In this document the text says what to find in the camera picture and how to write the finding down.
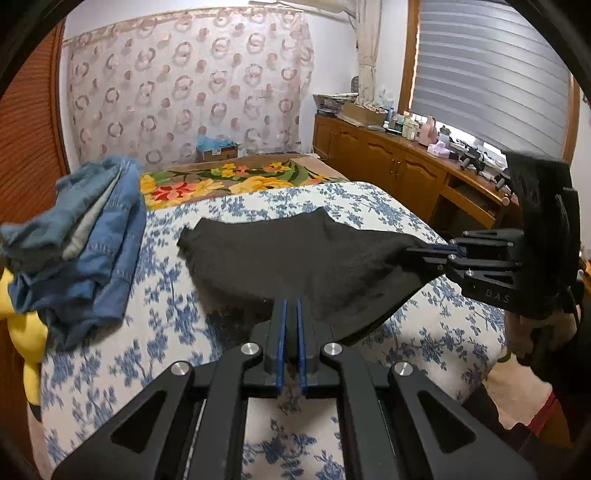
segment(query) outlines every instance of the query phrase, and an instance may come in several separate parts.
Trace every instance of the metal screw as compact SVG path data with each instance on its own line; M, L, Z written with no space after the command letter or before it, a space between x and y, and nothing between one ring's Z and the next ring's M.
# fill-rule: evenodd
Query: metal screw
M178 375L179 377L187 375L189 370L191 370L191 365L189 365L187 362L176 362L170 367L170 371L173 373L173 375Z
M401 377L407 377L413 373L413 366L408 362L398 362L396 365L394 365L394 372L396 372Z
M330 342L324 346L324 352L326 355L335 356L343 352L343 347L338 343Z
M240 347L240 351L244 353L244 355L256 355L259 350L259 346L253 342L245 343Z

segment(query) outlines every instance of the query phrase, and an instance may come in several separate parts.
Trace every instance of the yellow plush toy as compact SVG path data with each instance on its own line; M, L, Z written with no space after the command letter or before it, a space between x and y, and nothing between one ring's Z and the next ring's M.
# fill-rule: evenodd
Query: yellow plush toy
M41 404L41 378L39 364L43 360L47 342L47 326L39 319L37 312L15 313L8 296L8 284L13 275L5 268L0 278L0 320L6 318L8 334L14 348L25 359L22 382L27 400L32 405Z

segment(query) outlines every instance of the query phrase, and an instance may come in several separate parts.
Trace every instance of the wooden desk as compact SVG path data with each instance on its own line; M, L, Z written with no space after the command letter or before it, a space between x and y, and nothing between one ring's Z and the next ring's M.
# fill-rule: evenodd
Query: wooden desk
M514 195L505 207L506 194L493 183L402 137L316 115L313 145L323 161L349 180L377 185L428 223L445 203L442 199L484 228L499 226L508 211L519 209Z

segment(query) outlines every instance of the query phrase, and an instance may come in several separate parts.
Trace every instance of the denim jacket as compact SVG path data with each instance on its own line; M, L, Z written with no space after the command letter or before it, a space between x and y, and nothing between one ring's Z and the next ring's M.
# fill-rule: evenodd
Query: denim jacket
M104 162L88 162L76 172L56 182L56 205L34 219L17 225L0 226L0 256L13 272L40 271L60 260L76 223L101 196L119 173L125 157L109 157Z
M14 309L39 311L65 348L82 341L93 326L123 318L146 224L139 170L126 159L121 176L80 257L35 274L20 272L9 286Z

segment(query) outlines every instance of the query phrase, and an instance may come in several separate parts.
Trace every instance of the window blind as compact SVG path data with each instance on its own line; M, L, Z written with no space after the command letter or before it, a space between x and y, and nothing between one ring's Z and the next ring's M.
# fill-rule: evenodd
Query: window blind
M562 156L570 72L502 1L423 0L411 110L501 150Z

